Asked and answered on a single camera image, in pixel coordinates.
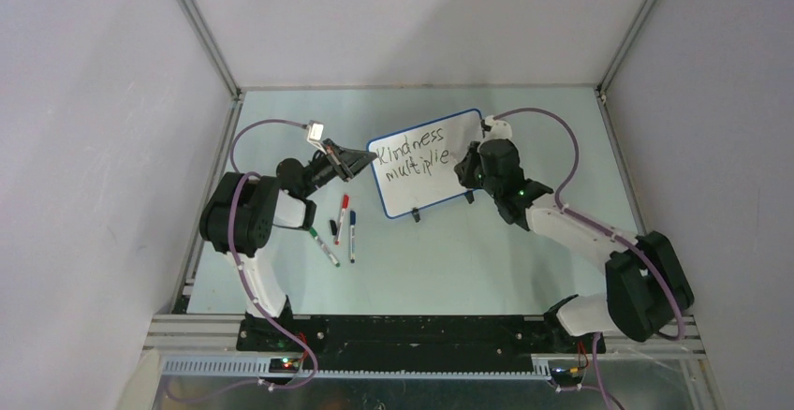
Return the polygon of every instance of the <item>whiteboard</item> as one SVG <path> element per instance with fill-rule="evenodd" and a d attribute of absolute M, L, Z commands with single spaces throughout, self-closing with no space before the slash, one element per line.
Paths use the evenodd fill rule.
<path fill-rule="evenodd" d="M 377 153 L 373 174 L 388 218 L 466 193 L 454 168 L 469 143 L 482 140 L 480 120 L 479 110 L 464 110 L 367 143 Z"/>

